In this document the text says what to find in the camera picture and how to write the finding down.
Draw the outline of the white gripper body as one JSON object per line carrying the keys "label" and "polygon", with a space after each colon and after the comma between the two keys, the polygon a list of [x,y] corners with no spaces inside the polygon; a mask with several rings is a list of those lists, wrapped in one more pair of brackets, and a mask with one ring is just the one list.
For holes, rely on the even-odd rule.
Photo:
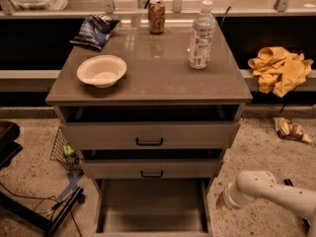
{"label": "white gripper body", "polygon": [[223,190],[223,200],[225,205],[231,209],[241,209],[243,206],[253,201],[254,198],[242,194],[235,183],[230,183]]}

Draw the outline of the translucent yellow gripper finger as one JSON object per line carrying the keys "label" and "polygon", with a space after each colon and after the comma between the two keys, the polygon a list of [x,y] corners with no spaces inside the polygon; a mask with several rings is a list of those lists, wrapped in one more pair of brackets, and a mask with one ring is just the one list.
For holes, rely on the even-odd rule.
{"label": "translucent yellow gripper finger", "polygon": [[227,209],[227,206],[226,206],[225,201],[224,201],[223,193],[219,194],[219,196],[216,200],[216,203],[215,203],[215,207],[220,211],[225,211]]}

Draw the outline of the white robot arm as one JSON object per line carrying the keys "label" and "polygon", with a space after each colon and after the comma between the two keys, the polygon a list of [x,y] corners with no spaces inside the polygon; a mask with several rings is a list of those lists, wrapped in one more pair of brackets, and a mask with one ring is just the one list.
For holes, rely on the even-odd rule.
{"label": "white robot arm", "polygon": [[243,171],[228,184],[215,203],[217,209],[240,209],[255,198],[263,198],[310,223],[307,237],[316,237],[316,192],[278,184],[270,171]]}

